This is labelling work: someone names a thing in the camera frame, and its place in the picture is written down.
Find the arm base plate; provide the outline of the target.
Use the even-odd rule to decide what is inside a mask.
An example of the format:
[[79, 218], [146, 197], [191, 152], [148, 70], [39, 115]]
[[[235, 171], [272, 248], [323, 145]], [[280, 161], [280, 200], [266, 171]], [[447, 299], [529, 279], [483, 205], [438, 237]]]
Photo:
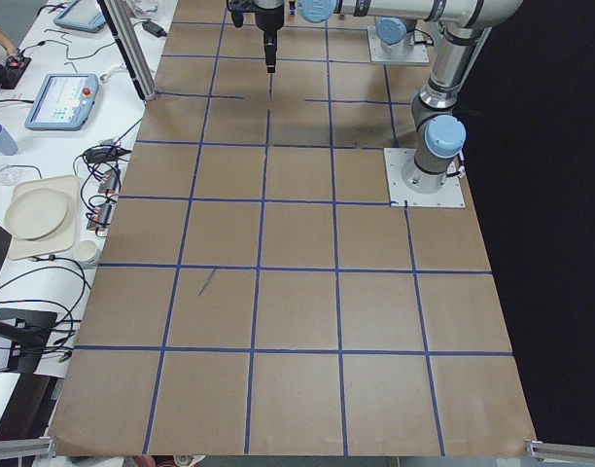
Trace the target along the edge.
[[385, 148], [385, 171], [392, 206], [465, 208], [461, 180], [455, 162], [441, 174], [421, 171], [414, 160], [415, 149]]
[[393, 37], [399, 38], [396, 44], [383, 41], [376, 26], [367, 28], [370, 61], [380, 64], [399, 64], [407, 66], [427, 66], [430, 62], [425, 45], [410, 41], [411, 34], [402, 24], [394, 29]]

